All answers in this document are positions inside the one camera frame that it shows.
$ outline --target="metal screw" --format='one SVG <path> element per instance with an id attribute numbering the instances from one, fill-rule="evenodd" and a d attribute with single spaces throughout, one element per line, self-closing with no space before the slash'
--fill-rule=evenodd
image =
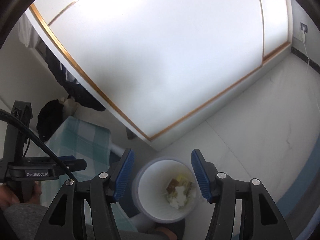
<path id="1" fill-rule="evenodd" d="M 73 179 L 68 179 L 67 181 L 66 181 L 66 185 L 67 186 L 70 186 L 70 185 L 72 185 L 73 184 Z"/>
<path id="2" fill-rule="evenodd" d="M 105 179 L 106 177 L 108 177 L 108 173 L 106 173 L 106 172 L 102 172 L 99 174 L 100 179 Z"/>
<path id="3" fill-rule="evenodd" d="M 259 186 L 259 185 L 260 185 L 260 180 L 258 180 L 258 179 L 253 179 L 253 180 L 252 180 L 252 184 L 253 184 L 253 185 L 256 185 L 256 186 Z"/>
<path id="4" fill-rule="evenodd" d="M 226 174 L 223 173 L 223 172 L 219 172 L 219 173 L 217 174 L 217 176 L 218 176 L 218 178 L 220 178 L 220 179 L 224 179 L 224 178 L 226 177 Z"/>

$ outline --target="finger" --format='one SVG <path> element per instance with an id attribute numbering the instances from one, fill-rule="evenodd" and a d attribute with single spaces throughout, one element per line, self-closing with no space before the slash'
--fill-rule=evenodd
<path id="1" fill-rule="evenodd" d="M 41 195 L 42 194 L 41 187 L 40 187 L 40 185 L 38 183 L 35 183 L 35 186 L 33 188 L 33 192 L 36 195 Z"/>
<path id="2" fill-rule="evenodd" d="M 0 208 L 2 209 L 2 211 L 4 211 L 8 207 L 10 207 L 9 202 L 4 201 L 4 200 L 0 200 Z"/>
<path id="3" fill-rule="evenodd" d="M 0 199 L 9 205 L 20 203 L 18 197 L 5 184 L 0 186 Z"/>
<path id="4" fill-rule="evenodd" d="M 34 194 L 26 203 L 40 205 L 40 195 Z"/>

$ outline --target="gold trim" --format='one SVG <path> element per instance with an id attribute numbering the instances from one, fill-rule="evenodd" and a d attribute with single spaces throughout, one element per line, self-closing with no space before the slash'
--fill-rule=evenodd
<path id="1" fill-rule="evenodd" d="M 80 0 L 73 1 L 72 3 L 69 3 L 65 8 L 63 8 L 49 23 L 50 26 L 55 22 L 56 19 L 58 19 L 66 10 L 68 10 L 71 6 L 73 6 L 75 3 L 79 2 Z"/>
<path id="2" fill-rule="evenodd" d="M 115 110 L 117 113 L 123 117 L 132 127 L 134 127 L 140 134 L 142 134 L 146 139 L 150 140 L 150 138 L 141 131 L 102 91 L 98 86 L 92 81 L 92 79 L 80 68 L 78 63 L 71 57 L 69 52 L 63 47 L 57 37 L 53 34 L 50 27 L 42 18 L 40 12 L 36 8 L 34 4 L 30 5 L 30 11 L 32 15 L 35 17 L 43 31 L 47 34 L 48 38 L 52 41 L 55 47 L 59 50 L 59 52 L 64 56 L 64 58 L 73 66 L 73 68 L 79 73 L 80 76 L 104 99 L 106 102 Z"/>
<path id="3" fill-rule="evenodd" d="M 284 44 L 280 45 L 278 48 L 274 49 L 267 55 L 263 57 L 263 63 L 265 64 L 267 61 L 269 61 L 271 58 L 273 58 L 275 55 L 277 55 L 281 50 L 285 49 L 288 45 L 291 43 L 286 41 Z"/>
<path id="4" fill-rule="evenodd" d="M 73 6 L 77 1 L 73 1 L 72 3 L 68 4 L 65 8 L 63 8 L 49 23 L 48 25 L 50 26 L 51 24 L 54 23 L 56 19 L 58 19 L 66 10 L 68 10 L 71 6 Z"/>
<path id="5" fill-rule="evenodd" d="M 185 116 L 183 116 L 182 118 L 180 118 L 179 120 L 177 120 L 176 122 L 174 122 L 173 124 L 169 125 L 168 127 L 164 128 L 162 131 L 156 133 L 155 135 L 148 137 L 141 129 L 139 129 L 103 92 L 102 90 L 92 81 L 92 79 L 90 79 L 90 77 L 82 70 L 82 68 L 77 64 L 77 62 L 71 57 L 71 55 L 68 53 L 68 51 L 65 49 L 65 47 L 63 47 L 63 45 L 60 43 L 60 41 L 57 39 L 57 37 L 54 35 L 54 33 L 52 32 L 52 30 L 50 29 L 50 27 L 47 25 L 47 23 L 44 21 L 44 19 L 42 18 L 40 12 L 38 11 L 38 9 L 36 8 L 36 6 L 34 4 L 30 5 L 30 11 L 32 13 L 32 15 L 35 17 L 35 19 L 37 20 L 37 22 L 39 23 L 39 25 L 41 26 L 41 28 L 43 29 L 43 31 L 47 34 L 48 38 L 51 40 L 51 42 L 55 45 L 55 47 L 59 50 L 59 52 L 64 56 L 64 58 L 73 66 L 73 68 L 79 73 L 80 76 L 82 76 L 82 78 L 123 118 L 125 119 L 132 127 L 134 127 L 143 137 L 145 137 L 147 140 L 152 141 L 154 139 L 156 139 L 157 137 L 159 137 L 160 135 L 164 134 L 165 132 L 167 132 L 168 130 L 170 130 L 172 127 L 174 127 L 175 125 L 177 125 L 178 123 L 182 122 L 183 120 L 187 119 L 188 117 L 190 117 L 191 115 L 195 114 L 197 111 L 199 111 L 200 109 L 202 109 L 203 107 L 207 106 L 208 104 L 210 104 L 211 102 L 213 102 L 215 99 L 217 99 L 218 97 L 220 97 L 221 95 L 223 95 L 224 93 L 228 92 L 229 90 L 231 90 L 232 88 L 234 88 L 236 85 L 238 85 L 240 82 L 242 82 L 243 80 L 245 80 L 247 77 L 251 76 L 253 73 L 255 73 L 257 70 L 259 70 L 260 68 L 262 68 L 263 64 L 261 64 L 259 67 L 255 68 L 254 70 L 252 70 L 251 72 L 249 72 L 247 75 L 245 75 L 244 77 L 242 77 L 241 79 L 239 79 L 237 82 L 233 83 L 231 86 L 229 86 L 228 88 L 226 88 L 225 90 L 223 90 L 222 92 L 218 93 L 217 95 L 215 95 L 214 97 L 212 97 L 211 99 L 209 99 L 208 101 L 206 101 L 205 103 L 203 103 L 202 105 L 200 105 L 199 107 L 197 107 L 196 109 L 192 110 L 191 112 L 189 112 L 188 114 L 186 114 Z"/>
<path id="6" fill-rule="evenodd" d="M 263 57 L 264 57 L 264 17 L 263 17 L 262 1 L 259 0 L 259 2 L 260 2 L 260 9 L 261 9 L 261 17 L 262 17 L 262 59 L 261 59 L 261 61 L 263 62 Z"/>

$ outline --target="white tile floor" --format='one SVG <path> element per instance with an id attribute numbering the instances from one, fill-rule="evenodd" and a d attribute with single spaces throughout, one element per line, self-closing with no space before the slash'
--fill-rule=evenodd
<path id="1" fill-rule="evenodd" d="M 308 159 L 320 131 L 320 75 L 290 54 L 214 116 L 156 153 L 139 138 L 126 139 L 125 127 L 112 114 L 81 107 L 75 117 L 111 130 L 119 146 L 137 153 L 133 174 L 149 160 L 174 156 L 191 167 L 190 154 L 199 148 L 207 161 L 234 179 L 259 178 L 277 201 Z M 186 218 L 184 240 L 205 239 L 214 205 L 199 201 Z M 236 207 L 234 233 L 241 206 Z"/>

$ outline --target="gray pants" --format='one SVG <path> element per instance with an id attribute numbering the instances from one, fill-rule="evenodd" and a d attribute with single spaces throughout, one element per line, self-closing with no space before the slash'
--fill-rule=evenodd
<path id="1" fill-rule="evenodd" d="M 17 204 L 7 208 L 4 216 L 20 240 L 34 240 L 47 208 L 35 204 Z M 86 225 L 88 240 L 94 240 L 93 228 Z M 119 231 L 122 240 L 169 240 L 161 233 L 143 234 Z"/>

